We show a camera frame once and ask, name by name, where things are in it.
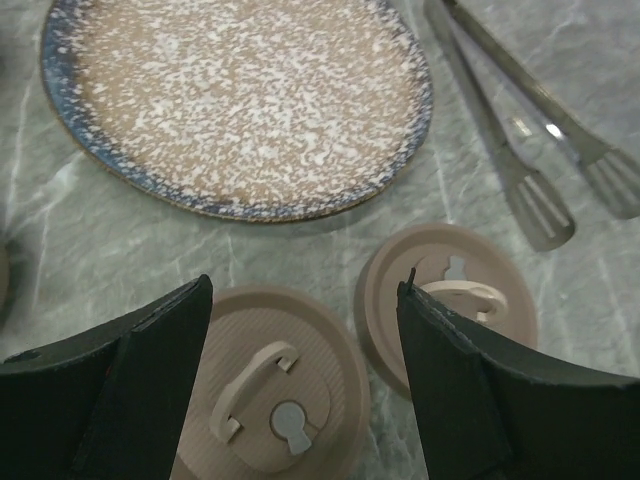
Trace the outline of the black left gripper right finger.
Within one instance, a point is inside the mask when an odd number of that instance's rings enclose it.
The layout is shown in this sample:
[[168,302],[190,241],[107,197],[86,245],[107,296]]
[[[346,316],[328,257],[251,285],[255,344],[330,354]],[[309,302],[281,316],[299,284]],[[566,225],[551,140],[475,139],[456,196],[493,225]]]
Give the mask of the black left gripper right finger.
[[406,280],[397,323],[432,479],[635,479],[639,381],[519,344]]

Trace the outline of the metal serving tongs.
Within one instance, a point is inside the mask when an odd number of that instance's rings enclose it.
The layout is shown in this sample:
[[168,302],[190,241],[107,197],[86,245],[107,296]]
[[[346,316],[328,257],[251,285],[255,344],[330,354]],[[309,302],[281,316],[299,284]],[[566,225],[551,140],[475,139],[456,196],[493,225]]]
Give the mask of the metal serving tongs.
[[503,76],[528,115],[548,134],[593,191],[618,219],[639,215],[639,162],[589,131],[498,42],[458,1],[428,1],[424,11],[442,49],[457,67],[464,92],[481,116],[479,127],[506,202],[522,233],[539,252],[555,250],[576,232],[574,217],[551,181],[520,150],[531,137],[523,119],[503,120],[470,60],[481,54]]

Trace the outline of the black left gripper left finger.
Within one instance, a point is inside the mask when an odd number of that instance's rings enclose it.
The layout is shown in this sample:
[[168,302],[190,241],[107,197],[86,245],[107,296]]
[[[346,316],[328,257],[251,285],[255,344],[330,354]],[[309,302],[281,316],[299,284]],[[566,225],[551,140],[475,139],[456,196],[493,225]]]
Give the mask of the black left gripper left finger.
[[1,363],[4,479],[167,479],[212,310],[206,275]]

